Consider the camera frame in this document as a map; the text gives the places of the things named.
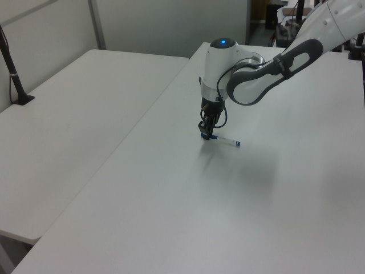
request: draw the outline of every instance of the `table surface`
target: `table surface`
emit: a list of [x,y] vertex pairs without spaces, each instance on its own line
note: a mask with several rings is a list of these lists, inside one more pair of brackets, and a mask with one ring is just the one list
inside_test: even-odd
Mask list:
[[361,63],[327,53],[257,105],[227,101],[216,133],[236,148],[197,128],[207,48],[14,274],[364,273]]
[[0,114],[0,235],[34,244],[186,58],[91,50]]

